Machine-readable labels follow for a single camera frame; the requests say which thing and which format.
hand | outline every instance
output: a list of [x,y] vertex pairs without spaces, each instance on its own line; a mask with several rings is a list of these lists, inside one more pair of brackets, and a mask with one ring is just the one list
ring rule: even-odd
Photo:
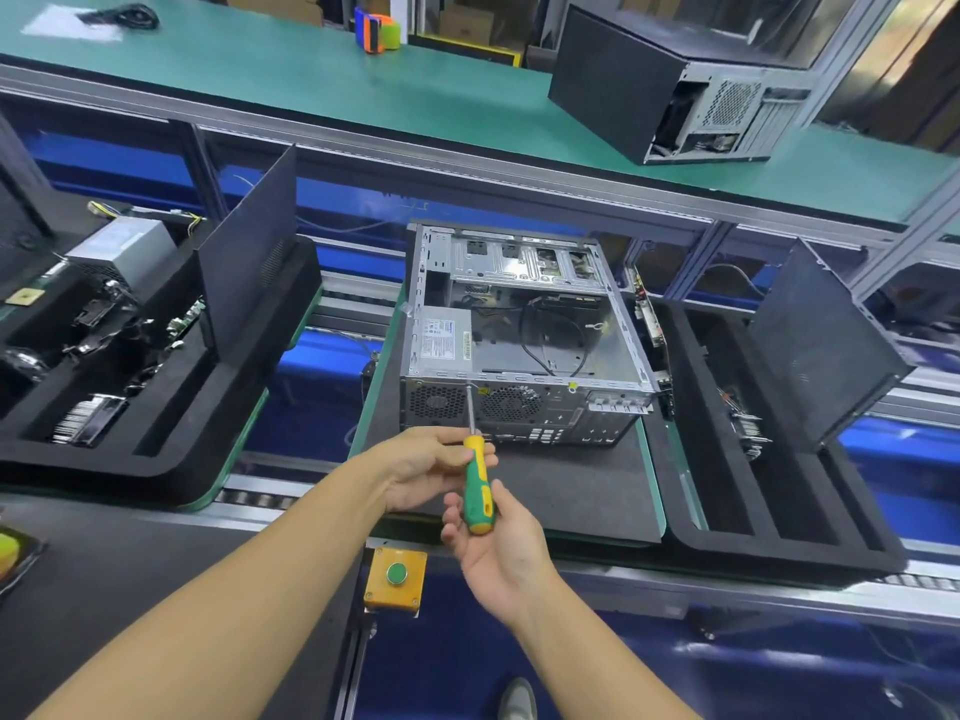
[[560,579],[546,548],[544,528],[499,480],[491,485],[499,515],[493,530],[473,535],[462,517],[463,498],[443,497],[439,536],[453,549],[463,578],[480,605],[516,632],[549,585]]
[[[462,490],[474,450],[464,447],[464,427],[413,427],[366,450],[385,481],[388,513],[409,511],[444,491]],[[484,445],[488,468],[498,463],[494,446]]]

left hand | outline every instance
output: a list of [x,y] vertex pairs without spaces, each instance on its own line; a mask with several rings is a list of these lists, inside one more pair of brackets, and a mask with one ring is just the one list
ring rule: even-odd
[[[387,512],[409,511],[440,493],[463,490],[465,467],[474,450],[464,447],[465,427],[412,427],[366,451],[385,481]],[[498,463],[494,446],[484,445],[488,468]]]

green work surface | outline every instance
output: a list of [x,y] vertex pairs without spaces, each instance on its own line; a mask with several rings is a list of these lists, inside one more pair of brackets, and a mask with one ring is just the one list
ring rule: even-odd
[[47,4],[130,1],[0,0],[0,55],[888,222],[902,221],[954,161],[817,125],[766,163],[638,167],[547,98],[548,74],[414,46],[368,55],[349,33],[198,0],[136,0],[154,7],[161,29],[128,30],[117,43],[21,32]]

right hand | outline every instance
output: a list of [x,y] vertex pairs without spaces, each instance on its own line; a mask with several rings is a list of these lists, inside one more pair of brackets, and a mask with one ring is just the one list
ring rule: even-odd
[[529,617],[560,575],[550,560],[544,528],[502,482],[490,485],[499,511],[493,530],[473,535],[463,520],[464,499],[443,496],[440,538],[453,549],[463,578],[480,605],[512,631]]

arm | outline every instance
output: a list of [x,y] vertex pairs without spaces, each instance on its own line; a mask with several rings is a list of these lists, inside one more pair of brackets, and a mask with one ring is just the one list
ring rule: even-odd
[[462,500],[444,498],[443,542],[477,600],[516,636],[565,718],[696,718],[564,582],[544,529],[499,480],[500,512],[486,535],[470,535]]
[[[466,429],[408,430],[327,475],[95,654],[33,720],[257,718],[389,510],[463,482]],[[497,464],[493,446],[486,463]]]

